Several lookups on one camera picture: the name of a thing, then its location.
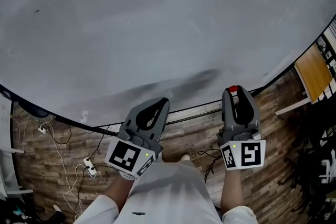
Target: power strip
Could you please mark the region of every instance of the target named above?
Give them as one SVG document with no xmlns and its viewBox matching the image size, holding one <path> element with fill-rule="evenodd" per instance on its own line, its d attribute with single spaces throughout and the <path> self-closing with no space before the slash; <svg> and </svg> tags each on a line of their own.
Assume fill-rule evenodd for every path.
<svg viewBox="0 0 336 224">
<path fill-rule="evenodd" d="M 94 176 L 97 174 L 97 170 L 95 169 L 95 167 L 93 166 L 92 161 L 89 158 L 85 158 L 84 160 L 85 163 L 85 167 L 87 168 L 87 171 L 90 173 L 91 176 Z"/>
<path fill-rule="evenodd" d="M 40 125 L 40 126 L 38 127 L 38 130 L 39 130 L 41 133 L 43 133 L 43 134 L 46 134 L 46 133 L 47 133 L 47 129 L 44 128 L 42 125 Z"/>
</svg>

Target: wooden floor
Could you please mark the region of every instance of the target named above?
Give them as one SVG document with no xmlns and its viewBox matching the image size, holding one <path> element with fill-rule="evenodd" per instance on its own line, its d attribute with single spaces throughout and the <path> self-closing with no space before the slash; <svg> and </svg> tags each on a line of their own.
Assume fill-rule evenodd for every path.
<svg viewBox="0 0 336 224">
<path fill-rule="evenodd" d="M 277 184 L 279 180 L 292 172 L 288 164 L 284 163 L 283 158 L 288 155 L 294 159 L 296 157 L 296 151 L 292 149 L 291 143 L 300 133 L 299 122 L 304 116 L 304 107 L 278 117 L 274 114 L 275 111 L 303 99 L 302 91 L 296 74 L 289 71 L 256 98 L 261 111 L 262 136 L 267 141 L 265 165 L 262 168 L 244 170 L 243 187 L 246 205 L 255 212 L 259 223 L 307 222 L 306 214 L 299 216 L 297 212 L 291 212 L 292 208 L 302 202 L 300 187 L 291 192 L 291 182 L 283 186 Z M 220 107 L 221 103 L 217 102 L 170 114 L 168 122 Z M 20 123 L 22 132 L 20 148 L 22 148 L 23 130 L 28 114 L 16 106 L 14 118 Z M 55 139 L 62 143 L 66 142 L 70 134 L 69 127 L 55 121 L 52 121 L 52 124 L 55 129 Z M 13 138 L 16 147 L 19 133 L 17 125 L 15 123 L 13 125 Z M 217 148 L 216 133 L 222 126 L 220 112 L 166 126 L 161 139 L 161 144 L 164 147 L 164 161 L 176 162 L 183 154 L 189 153 L 193 163 L 204 173 L 213 159 L 204 155 L 200 156 L 197 152 Z M 21 184 L 25 188 L 34 190 L 32 199 L 36 206 L 45 209 L 45 212 L 39 214 L 42 219 L 50 217 L 54 213 L 52 205 L 57 204 L 67 215 L 68 222 L 72 223 L 74 213 L 63 199 L 63 193 L 67 192 L 69 188 L 60 156 L 56 152 L 50 134 L 43 135 L 37 128 L 38 122 L 31 116 L 26 126 L 25 154 L 15 155 Z M 111 126 L 109 129 L 117 130 L 118 126 Z M 63 156 L 67 176 L 72 185 L 76 180 L 76 165 L 83 163 L 85 157 L 91 156 L 102 135 L 74 127 L 71 130 L 70 142 L 66 145 L 57 145 L 57 147 Z M 109 141 L 110 137 L 104 136 L 93 158 L 95 165 L 103 164 Z M 78 192 L 82 170 L 82 167 L 78 168 L 80 179 L 73 189 L 75 194 Z M 214 172 L 214 174 L 209 174 L 206 186 L 214 204 L 218 206 L 225 175 L 223 159 L 216 163 Z M 98 168 L 97 178 L 90 178 L 86 175 L 80 192 L 83 208 L 90 205 L 105 190 L 115 175 L 113 169 L 106 167 Z M 75 197 L 69 194 L 66 197 L 74 206 Z"/>
</svg>

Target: red button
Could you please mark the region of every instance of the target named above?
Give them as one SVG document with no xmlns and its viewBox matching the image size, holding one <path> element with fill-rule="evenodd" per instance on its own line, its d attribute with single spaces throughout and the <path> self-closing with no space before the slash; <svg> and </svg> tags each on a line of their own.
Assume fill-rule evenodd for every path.
<svg viewBox="0 0 336 224">
<path fill-rule="evenodd" d="M 238 91 L 238 86 L 229 87 L 229 92 L 236 92 L 236 91 Z"/>
</svg>

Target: black cable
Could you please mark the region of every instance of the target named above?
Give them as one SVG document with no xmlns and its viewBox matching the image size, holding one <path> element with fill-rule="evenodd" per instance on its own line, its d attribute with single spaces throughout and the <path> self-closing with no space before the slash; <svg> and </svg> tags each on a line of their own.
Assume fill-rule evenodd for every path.
<svg viewBox="0 0 336 224">
<path fill-rule="evenodd" d="M 79 204 L 79 193 L 80 193 L 80 190 L 81 190 L 81 188 L 82 188 L 83 181 L 84 181 L 84 179 L 85 179 L 85 173 L 84 173 L 84 172 L 85 172 L 85 170 L 87 170 L 87 169 L 88 169 L 88 166 L 84 168 L 84 170 L 83 170 L 83 178 L 82 178 L 82 181 L 81 181 L 80 184 L 79 184 L 78 194 L 77 194 L 77 203 L 76 203 L 76 206 L 75 206 L 75 209 L 74 209 L 75 212 L 76 212 L 76 208 L 77 208 L 77 206 L 78 206 L 78 204 Z"/>
<path fill-rule="evenodd" d="M 102 135 L 102 137 L 101 137 L 101 139 L 100 139 L 100 141 L 99 141 L 99 144 L 98 144 L 96 150 L 92 153 L 92 155 L 91 155 L 91 157 L 90 157 L 89 159 L 92 159 L 92 157 L 93 157 L 93 156 L 95 155 L 95 153 L 97 152 L 97 150 L 98 150 L 98 148 L 99 148 L 99 146 L 100 146 L 100 143 L 101 143 L 101 141 L 102 141 L 103 138 L 104 138 L 104 135 L 105 135 L 105 134 Z"/>
<path fill-rule="evenodd" d="M 49 133 L 50 133 L 50 135 L 51 135 L 51 138 L 55 141 L 55 143 L 57 143 L 57 144 L 59 144 L 59 145 L 65 145 L 65 144 L 68 144 L 68 143 L 69 143 L 69 141 L 70 141 L 70 139 L 71 139 L 71 137 L 72 137 L 72 131 L 71 131 L 71 127 L 70 127 L 69 124 L 68 124 L 68 126 L 69 126 L 69 130 L 70 130 L 70 136 L 69 136 L 68 141 L 65 142 L 65 143 L 59 143 L 58 141 L 56 141 L 56 140 L 54 139 L 53 134 L 51 133 L 50 129 L 48 129 L 48 131 L 49 131 Z"/>
<path fill-rule="evenodd" d="M 112 166 L 107 166 L 107 165 L 102 165 L 102 164 L 98 164 L 98 165 L 95 166 L 94 168 L 97 169 L 98 167 L 101 167 L 101 166 L 103 166 L 103 167 L 107 167 L 107 168 L 112 168 L 112 169 L 116 170 L 117 172 L 119 172 L 119 170 L 115 169 L 115 168 L 112 167 Z"/>
<path fill-rule="evenodd" d="M 219 152 L 221 152 L 220 150 L 218 150 L 216 148 L 212 148 L 211 150 L 207 150 L 207 151 L 197 152 L 198 155 L 206 154 L 206 155 L 208 155 L 212 158 L 215 158 L 214 161 L 209 165 L 209 168 L 205 172 L 205 175 L 204 175 L 204 182 L 205 183 L 206 183 L 206 179 L 208 178 L 208 175 L 209 175 L 210 171 L 214 174 L 214 169 L 213 168 L 214 168 L 215 162 L 222 158 L 222 154 L 220 154 L 220 156 L 213 156 L 213 155 L 210 155 L 209 153 L 207 153 L 208 151 L 219 151 Z"/>
<path fill-rule="evenodd" d="M 178 123 L 178 122 L 184 122 L 184 121 L 188 121 L 188 120 L 193 120 L 193 119 L 200 118 L 200 117 L 203 117 L 203 116 L 207 116 L 207 115 L 210 115 L 210 114 L 213 114 L 213 113 L 217 113 L 217 112 L 220 112 L 220 111 L 222 111 L 222 108 L 211 110 L 211 111 L 204 112 L 204 113 L 201 113 L 201 114 L 198 114 L 198 115 L 194 115 L 194 116 L 190 116 L 190 117 L 187 117 L 187 118 L 183 118 L 183 119 L 180 119 L 180 120 L 167 122 L 166 125 L 171 125 L 171 124 L 175 124 L 175 123 Z"/>
</svg>

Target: black logo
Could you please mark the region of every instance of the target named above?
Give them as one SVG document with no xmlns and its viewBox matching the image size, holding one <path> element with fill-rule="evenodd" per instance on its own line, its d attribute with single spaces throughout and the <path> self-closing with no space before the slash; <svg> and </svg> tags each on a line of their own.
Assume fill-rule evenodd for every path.
<svg viewBox="0 0 336 224">
<path fill-rule="evenodd" d="M 153 156 L 151 156 L 151 158 L 137 172 L 137 175 L 141 176 L 153 162 L 154 162 L 154 158 Z"/>
<path fill-rule="evenodd" d="M 223 152 L 226 168 L 236 167 L 235 160 L 233 159 L 230 146 L 228 145 L 226 147 L 223 147 L 222 152 Z"/>
<path fill-rule="evenodd" d="M 133 212 L 132 214 L 135 214 L 137 216 L 146 215 L 146 213 L 142 213 L 142 212 Z"/>
<path fill-rule="evenodd" d="M 140 151 L 137 147 L 118 141 L 109 161 L 131 172 L 137 162 Z"/>
<path fill-rule="evenodd" d="M 241 152 L 242 166 L 261 164 L 260 143 L 242 143 Z"/>
</svg>

